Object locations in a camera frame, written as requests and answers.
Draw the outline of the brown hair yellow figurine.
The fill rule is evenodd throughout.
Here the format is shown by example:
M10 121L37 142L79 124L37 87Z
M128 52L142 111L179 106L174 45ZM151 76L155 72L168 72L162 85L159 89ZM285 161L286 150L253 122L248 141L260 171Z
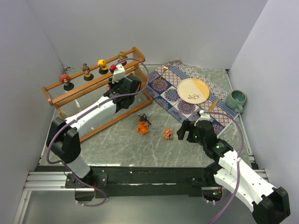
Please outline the brown hair yellow figurine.
M94 75L92 73L90 73L90 68L86 63L83 64L82 71L84 72L84 80L85 81L93 80Z

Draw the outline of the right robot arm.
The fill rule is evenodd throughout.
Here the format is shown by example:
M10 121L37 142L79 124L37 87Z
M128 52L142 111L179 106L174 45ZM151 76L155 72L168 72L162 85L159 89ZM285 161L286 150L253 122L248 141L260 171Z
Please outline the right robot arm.
M184 120L177 131L178 139L185 134L187 141L200 144L214 161L206 167L206 182L221 185L234 194L251 211L256 223L279 224L290 216L287 191L264 180L226 141L217 138L210 121Z

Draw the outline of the red hair green figurine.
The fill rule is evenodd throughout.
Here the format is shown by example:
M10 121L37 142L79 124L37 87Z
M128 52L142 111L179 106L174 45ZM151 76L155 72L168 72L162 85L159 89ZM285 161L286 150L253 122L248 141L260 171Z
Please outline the red hair green figurine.
M63 84L65 91L70 91L74 88L74 84L71 82L71 77L68 74L60 75L59 82Z

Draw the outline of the blonde pink dress figurine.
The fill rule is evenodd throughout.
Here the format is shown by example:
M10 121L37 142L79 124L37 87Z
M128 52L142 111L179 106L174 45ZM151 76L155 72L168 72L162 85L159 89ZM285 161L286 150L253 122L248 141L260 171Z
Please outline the blonde pink dress figurine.
M125 60L126 58L127 58L127 54L126 54L126 52L124 52L124 51L119 52L119 54L118 54L118 61L123 60L123 61L121 62L121 64L122 64L123 66L125 66L125 65L127 64L127 61Z

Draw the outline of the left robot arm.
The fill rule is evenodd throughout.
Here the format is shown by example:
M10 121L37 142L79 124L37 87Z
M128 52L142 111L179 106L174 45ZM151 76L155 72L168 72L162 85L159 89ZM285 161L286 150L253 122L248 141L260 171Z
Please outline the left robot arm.
M48 154L54 153L81 180L92 177L93 172L81 156L80 138L90 132L96 124L117 113L128 109L140 91L141 80L135 76L126 76L112 84L94 104L83 111L61 119L55 118L50 126L46 146Z

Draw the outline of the pink bear sunflower toy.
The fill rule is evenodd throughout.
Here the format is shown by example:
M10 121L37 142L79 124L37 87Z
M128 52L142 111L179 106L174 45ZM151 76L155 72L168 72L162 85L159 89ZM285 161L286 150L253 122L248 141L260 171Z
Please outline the pink bear sunflower toy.
M163 136L167 140L172 140L173 139L173 131L170 127L166 128L163 132Z

